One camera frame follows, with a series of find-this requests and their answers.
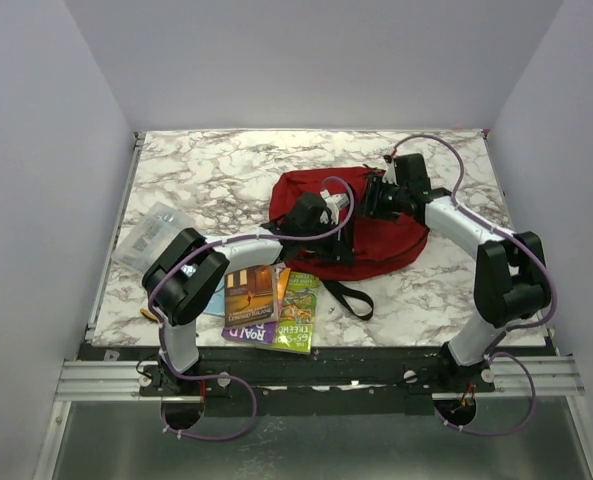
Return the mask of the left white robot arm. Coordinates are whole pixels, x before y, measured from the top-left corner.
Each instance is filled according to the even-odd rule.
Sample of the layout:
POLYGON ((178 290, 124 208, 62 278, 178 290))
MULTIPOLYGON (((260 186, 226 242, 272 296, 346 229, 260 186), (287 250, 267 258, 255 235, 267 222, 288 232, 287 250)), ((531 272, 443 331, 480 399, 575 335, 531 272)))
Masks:
POLYGON ((307 246, 337 237, 354 206, 352 192, 323 190, 301 195, 283 227, 210 238, 193 228, 182 230, 142 278, 148 309, 159 320, 159 355, 167 365, 164 384, 177 395, 196 387, 196 320, 227 274, 278 264, 307 246))

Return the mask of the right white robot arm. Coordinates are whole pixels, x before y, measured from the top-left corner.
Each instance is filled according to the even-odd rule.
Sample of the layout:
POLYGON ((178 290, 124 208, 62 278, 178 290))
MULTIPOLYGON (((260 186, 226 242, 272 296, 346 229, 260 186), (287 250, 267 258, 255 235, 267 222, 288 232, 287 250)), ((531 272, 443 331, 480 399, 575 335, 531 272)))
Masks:
POLYGON ((386 170, 369 173, 361 213, 387 220, 407 215, 475 260, 474 312, 446 343, 449 359, 435 370, 447 391, 469 384, 471 366, 481 363, 506 333, 536 327, 526 321, 556 306, 538 235, 503 229, 459 203, 455 191, 434 188, 420 154, 389 157, 386 170))

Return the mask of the red backpack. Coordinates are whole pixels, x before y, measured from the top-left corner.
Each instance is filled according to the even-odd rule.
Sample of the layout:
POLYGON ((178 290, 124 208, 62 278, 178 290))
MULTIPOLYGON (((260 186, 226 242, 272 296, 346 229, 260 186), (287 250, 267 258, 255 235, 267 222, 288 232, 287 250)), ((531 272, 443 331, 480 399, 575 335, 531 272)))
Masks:
POLYGON ((335 176, 352 188, 355 199, 354 262, 328 263, 318 259, 315 246, 307 246, 286 259, 294 271, 318 277, 332 297, 353 317, 368 321, 374 312, 372 298, 346 285, 395 272, 412 264, 425 248, 429 229, 413 218, 402 215, 395 221, 367 218, 359 213, 366 190, 366 175, 382 173, 369 167, 341 167, 287 172, 274 185, 270 204, 269 227, 283 227, 284 218, 301 195, 319 193, 325 179, 335 176))

